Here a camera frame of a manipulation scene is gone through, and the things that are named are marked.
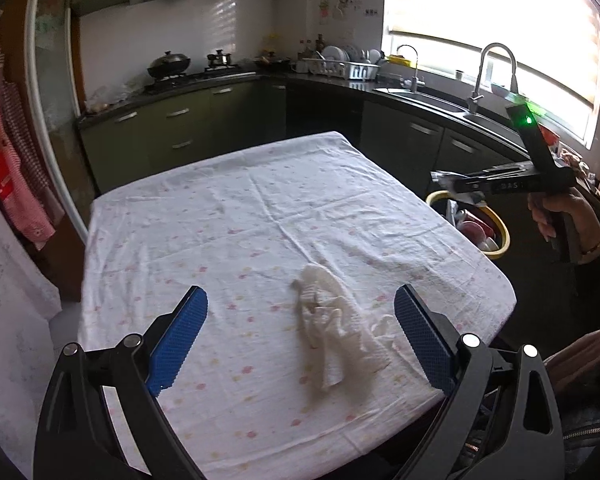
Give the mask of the person's left forearm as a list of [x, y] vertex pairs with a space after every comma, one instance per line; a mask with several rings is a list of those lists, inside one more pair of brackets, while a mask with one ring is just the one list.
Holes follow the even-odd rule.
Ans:
[[544, 365], [554, 393], [561, 393], [600, 365], [600, 330], [584, 335], [553, 354]]

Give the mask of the person's right hand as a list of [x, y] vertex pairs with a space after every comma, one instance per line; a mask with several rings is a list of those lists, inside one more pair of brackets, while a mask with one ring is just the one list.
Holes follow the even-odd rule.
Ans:
[[592, 206], [576, 188], [550, 196], [531, 193], [528, 195], [528, 208], [547, 242], [557, 237], [552, 214], [571, 221], [578, 241], [579, 264], [593, 262], [600, 256], [600, 222]]

